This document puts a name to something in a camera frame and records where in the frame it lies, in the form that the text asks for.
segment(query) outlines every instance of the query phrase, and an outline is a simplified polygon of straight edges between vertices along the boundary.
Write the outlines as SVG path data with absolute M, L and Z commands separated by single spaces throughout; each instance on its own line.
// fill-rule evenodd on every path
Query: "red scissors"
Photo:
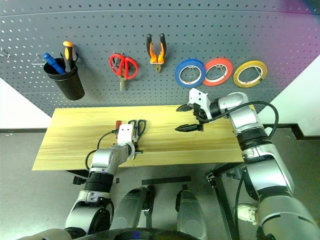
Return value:
M 131 57 L 123 56 L 119 53 L 114 53 L 109 58 L 109 64 L 114 73 L 119 76 L 120 82 L 120 92 L 122 92 L 125 87 L 125 80 L 133 79 L 138 73 L 138 64 Z M 135 68 L 135 71 L 132 75 L 129 75 L 129 64 L 132 64 Z

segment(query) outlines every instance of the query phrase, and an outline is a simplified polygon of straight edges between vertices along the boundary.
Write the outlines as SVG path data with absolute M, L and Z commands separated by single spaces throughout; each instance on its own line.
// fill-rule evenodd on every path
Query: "pegboard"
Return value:
M 225 57 L 235 70 L 260 60 L 268 74 L 254 87 L 240 88 L 231 76 L 221 85 L 197 89 L 211 99 L 241 91 L 252 101 L 270 102 L 319 55 L 320 7 L 304 2 L 2 0 L 0 46 L 10 57 L 0 58 L 0 75 L 51 116 L 55 108 L 184 104 L 189 88 L 177 85 L 174 77 L 181 61 L 196 58 L 205 64 Z M 149 64 L 148 33 L 157 53 L 159 34 L 166 37 L 161 73 Z M 85 96 L 77 101 L 63 96 L 43 66 L 31 64 L 36 53 L 58 58 L 65 40 L 79 54 Z M 139 64 L 137 77 L 126 81 L 123 92 L 108 63 L 114 51 Z M 248 70 L 242 77 L 256 74 Z

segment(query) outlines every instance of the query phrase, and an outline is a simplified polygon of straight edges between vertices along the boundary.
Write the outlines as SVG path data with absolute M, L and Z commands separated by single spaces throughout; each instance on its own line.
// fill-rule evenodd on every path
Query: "white wall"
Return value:
M 271 103 L 279 112 L 279 123 L 297 123 L 305 136 L 320 135 L 320 56 L 318 56 Z M 259 114 L 263 123 L 274 122 L 266 107 Z
M 51 117 L 0 78 L 0 129 L 47 128 Z

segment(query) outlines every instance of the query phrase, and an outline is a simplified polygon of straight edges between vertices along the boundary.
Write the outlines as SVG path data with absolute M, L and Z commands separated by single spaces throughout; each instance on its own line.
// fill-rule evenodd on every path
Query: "yellow tape roll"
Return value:
M 248 68 L 256 68 L 256 70 L 259 71 L 259 76 L 251 81 L 240 81 L 239 75 Z M 262 61 L 248 61 L 235 70 L 233 81 L 241 88 L 251 88 L 260 83 L 260 81 L 266 77 L 267 72 L 267 66 Z

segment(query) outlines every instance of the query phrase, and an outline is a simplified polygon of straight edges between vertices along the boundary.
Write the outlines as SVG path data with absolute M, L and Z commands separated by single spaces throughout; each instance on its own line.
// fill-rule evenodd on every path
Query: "scissors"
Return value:
M 145 132 L 147 121 L 144 119 L 137 120 L 130 120 L 128 124 L 133 125 L 133 141 L 138 142 L 138 138 Z
M 130 57 L 125 57 L 122 54 L 114 53 L 109 58 L 109 64 L 114 73 L 120 78 L 120 92 L 125 88 L 125 81 L 127 79 L 133 79 L 138 73 L 138 64 Z M 132 75 L 129 75 L 129 64 L 132 64 L 135 71 Z

